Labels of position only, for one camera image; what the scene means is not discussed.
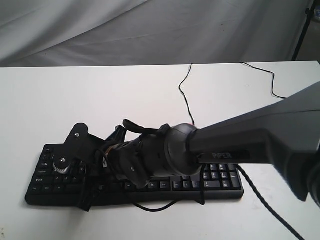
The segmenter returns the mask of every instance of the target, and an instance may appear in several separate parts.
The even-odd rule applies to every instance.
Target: keyboard
[[[37,167],[25,195],[25,201],[34,206],[74,207],[79,201],[85,168],[75,164],[68,174],[61,175],[53,169],[55,146],[47,144],[40,155]],[[153,178],[142,189],[129,181],[113,182],[93,206],[129,204],[123,190],[137,203],[201,199],[200,174],[181,177]],[[240,199],[244,194],[239,173],[233,164],[208,164],[203,173],[205,200]]]

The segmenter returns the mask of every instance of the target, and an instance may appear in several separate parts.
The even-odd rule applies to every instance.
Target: robotic arm
[[[320,207],[320,82],[281,102],[202,129],[189,124],[149,129],[128,120],[123,125],[102,140],[89,134],[85,124],[76,124],[57,152],[54,167],[65,174],[73,161],[84,162],[89,192],[112,178],[142,188],[154,177],[197,174],[202,164],[272,164],[299,200],[310,193]],[[125,142],[127,130],[141,135]],[[90,205],[89,195],[82,194],[82,209]]]

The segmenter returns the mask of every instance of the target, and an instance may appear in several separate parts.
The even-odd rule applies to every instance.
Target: white curtain
[[[5,0],[0,66],[290,61],[311,0]]]

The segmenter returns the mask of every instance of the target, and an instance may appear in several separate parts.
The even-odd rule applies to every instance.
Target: white table
[[[290,96],[320,79],[317,62],[253,63],[275,73]],[[178,84],[188,65],[0,68],[0,240],[295,239],[244,178],[239,201],[180,202],[158,213],[134,206],[28,206],[24,197],[45,144],[63,143],[83,122],[101,138],[128,118],[145,127],[189,123]],[[271,75],[235,64],[193,65],[183,85],[198,128],[273,104]],[[136,137],[129,134],[127,139]],[[270,205],[308,240],[319,239],[320,209],[300,202],[269,165],[244,165]],[[145,204],[158,208],[165,203]]]

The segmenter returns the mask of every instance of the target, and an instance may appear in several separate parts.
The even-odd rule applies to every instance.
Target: white fabric
[[[289,61],[310,0],[33,0],[0,23],[0,65]],[[13,2],[6,4],[16,10]]]

